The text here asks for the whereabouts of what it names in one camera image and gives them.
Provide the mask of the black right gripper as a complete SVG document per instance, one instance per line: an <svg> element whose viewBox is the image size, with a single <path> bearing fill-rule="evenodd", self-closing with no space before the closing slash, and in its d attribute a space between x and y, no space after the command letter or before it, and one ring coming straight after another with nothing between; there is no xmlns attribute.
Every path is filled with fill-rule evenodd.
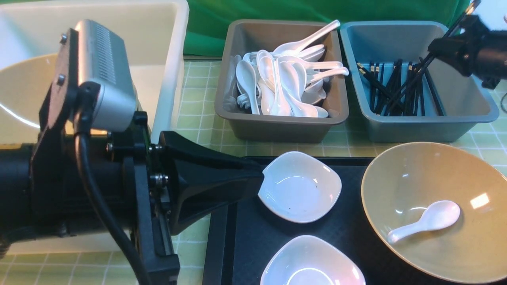
<svg viewBox="0 0 507 285"><path fill-rule="evenodd" d="M462 34L436 38L428 51L462 76L474 75L482 87L495 89L501 80L501 31L490 30L478 15L465 15Z"/></svg>

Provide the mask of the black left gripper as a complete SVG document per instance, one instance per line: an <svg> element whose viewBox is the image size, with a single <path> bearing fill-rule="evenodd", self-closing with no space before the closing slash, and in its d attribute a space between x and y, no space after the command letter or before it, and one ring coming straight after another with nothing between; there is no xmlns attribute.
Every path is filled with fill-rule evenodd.
<svg viewBox="0 0 507 285"><path fill-rule="evenodd" d="M78 31L69 28L61 35L31 155L31 238L104 228L141 285L175 285L180 264L170 232L178 235L221 207L256 197L264 168L163 131L158 157L164 173L152 173L146 112L136 110L122 132L92 127L99 87L78 83ZM150 196L165 185L169 226Z"/></svg>

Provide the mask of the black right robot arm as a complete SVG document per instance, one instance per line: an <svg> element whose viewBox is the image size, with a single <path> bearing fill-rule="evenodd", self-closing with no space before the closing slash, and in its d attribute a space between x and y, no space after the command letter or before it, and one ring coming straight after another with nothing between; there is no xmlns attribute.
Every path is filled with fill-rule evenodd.
<svg viewBox="0 0 507 285"><path fill-rule="evenodd" d="M507 78L507 32L489 30L478 15L465 15L459 23L462 34L434 39L430 54L462 76L476 76L482 87L495 89Z"/></svg>

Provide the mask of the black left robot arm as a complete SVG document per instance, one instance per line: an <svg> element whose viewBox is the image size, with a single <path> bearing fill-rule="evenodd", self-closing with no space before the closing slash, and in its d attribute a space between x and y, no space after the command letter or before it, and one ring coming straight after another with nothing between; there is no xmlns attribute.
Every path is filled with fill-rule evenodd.
<svg viewBox="0 0 507 285"><path fill-rule="evenodd" d="M151 142L124 41L85 19L61 35L35 143L1 144L1 257L13 243L109 231L141 285L175 285L177 235L255 197L263 167L174 131Z"/></svg>

